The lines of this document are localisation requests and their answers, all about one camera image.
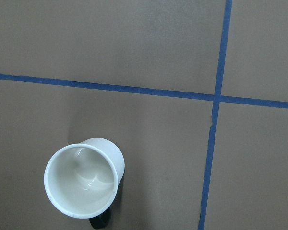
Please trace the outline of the blue tape line lengthwise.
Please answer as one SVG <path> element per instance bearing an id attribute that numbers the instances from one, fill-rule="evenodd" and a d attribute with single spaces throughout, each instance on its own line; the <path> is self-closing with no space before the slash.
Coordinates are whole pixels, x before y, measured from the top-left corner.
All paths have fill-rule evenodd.
<path id="1" fill-rule="evenodd" d="M 199 216 L 199 222 L 197 226 L 198 230 L 203 230 L 205 228 L 205 219 L 206 219 L 206 213 L 207 213 L 207 204 L 208 204 L 208 198 L 209 198 L 209 188 L 210 188 L 210 180 L 211 180 L 214 149 L 215 149 L 216 129 L 217 129 L 217 123 L 218 123 L 219 106 L 220 106 L 220 101 L 221 101 L 224 68 L 225 68 L 226 54 L 227 54 L 231 11 L 232 11 L 232 1 L 226 0 L 224 16 L 223 16 L 217 72 L 216 72 L 216 82 L 215 82 L 215 89 L 214 89 L 214 94 L 213 94 L 211 125 L 209 129 L 207 153 L 206 153 L 206 160 L 205 160 L 204 179 L 203 179 L 201 205 L 200 205 L 200 216 Z"/>

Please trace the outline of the white smiley mug black handle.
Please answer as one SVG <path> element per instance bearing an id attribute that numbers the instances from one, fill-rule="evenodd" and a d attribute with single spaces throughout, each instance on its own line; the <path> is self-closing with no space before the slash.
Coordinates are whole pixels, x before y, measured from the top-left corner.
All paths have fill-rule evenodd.
<path id="1" fill-rule="evenodd" d="M 124 171 L 121 150 L 107 139 L 91 138 L 65 146 L 50 158 L 44 188 L 61 213 L 103 229 L 110 222 Z"/>

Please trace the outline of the blue tape line crosswise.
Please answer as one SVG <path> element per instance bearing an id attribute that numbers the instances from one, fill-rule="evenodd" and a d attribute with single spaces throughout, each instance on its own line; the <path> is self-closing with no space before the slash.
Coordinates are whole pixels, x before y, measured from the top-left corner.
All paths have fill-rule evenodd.
<path id="1" fill-rule="evenodd" d="M 0 80 L 57 85 L 57 86 L 66 86 L 66 87 L 84 88 L 84 89 L 95 89 L 95 90 L 104 90 L 104 91 L 113 91 L 113 92 L 126 92 L 126 93 L 136 93 L 136 94 L 145 94 L 145 95 L 175 97 L 175 98 L 183 98 L 183 99 L 196 99 L 196 100 L 203 100 L 203 101 L 217 100 L 223 103 L 256 105 L 256 106 L 288 109 L 288 102 L 284 102 L 284 101 L 273 101 L 273 100 L 265 100 L 265 99 L 257 99 L 257 98 L 245 98 L 245 97 L 221 95 L 222 85 L 220 84 L 220 82 L 216 83 L 214 94 L 206 94 L 206 93 L 172 91 L 172 90 L 162 90 L 162 89 L 152 89 L 152 88 L 112 85 L 112 84 L 101 84 L 101 83 L 91 83 L 91 82 L 80 82 L 80 81 L 31 77 L 31 76 L 14 76 L 14 75 L 1 74 L 1 73 L 0 73 Z"/>

